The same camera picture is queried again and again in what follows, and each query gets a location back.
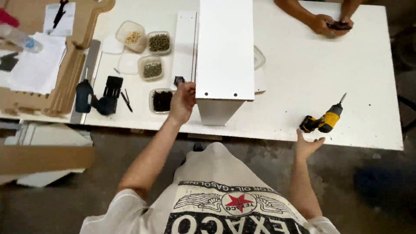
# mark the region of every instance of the container of screws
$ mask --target container of screws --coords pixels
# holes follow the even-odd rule
[[[149,108],[155,114],[168,114],[173,92],[170,89],[154,89],[149,94]]]
[[[152,55],[168,55],[171,53],[171,35],[169,32],[150,32],[147,35],[149,50]]]
[[[163,77],[162,59],[159,56],[148,55],[137,61],[139,76],[142,80],[157,80]]]
[[[121,24],[116,32],[116,39],[134,52],[142,53],[146,49],[144,27],[133,21],[126,20]]]

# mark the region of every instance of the drill bit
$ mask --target drill bit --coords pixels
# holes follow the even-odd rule
[[[342,96],[341,101],[339,101],[339,103],[340,103],[340,104],[344,101],[344,99],[345,99],[345,96],[346,96],[346,95],[347,95],[347,93],[345,93],[345,94]]]

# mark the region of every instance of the red object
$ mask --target red object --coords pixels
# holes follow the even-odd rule
[[[20,22],[9,15],[3,8],[0,8],[0,23],[6,23],[13,27],[18,27],[20,25]]]

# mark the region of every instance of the cardboard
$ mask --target cardboard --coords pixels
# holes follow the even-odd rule
[[[115,0],[72,0],[76,2],[72,36],[67,37],[67,53],[59,68],[57,84],[48,95],[12,91],[0,87],[0,110],[17,115],[19,112],[48,116],[61,116],[71,112],[75,98],[75,87],[79,82],[85,61],[83,50],[87,49],[94,34],[98,14],[111,10]],[[27,34],[43,31],[46,5],[58,3],[56,0],[8,0],[5,10],[20,21],[22,31]],[[0,45],[0,49],[21,50],[10,45]]]
[[[0,175],[90,168],[92,146],[0,146]]]

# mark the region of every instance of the red star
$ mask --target red star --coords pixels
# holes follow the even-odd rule
[[[226,204],[225,206],[228,206],[228,207],[234,207],[235,206],[235,207],[237,207],[237,209],[240,210],[241,213],[243,212],[243,205],[244,204],[253,203],[252,201],[244,199],[244,194],[239,196],[238,198],[233,197],[231,195],[229,195],[229,197],[231,198],[231,202]]]

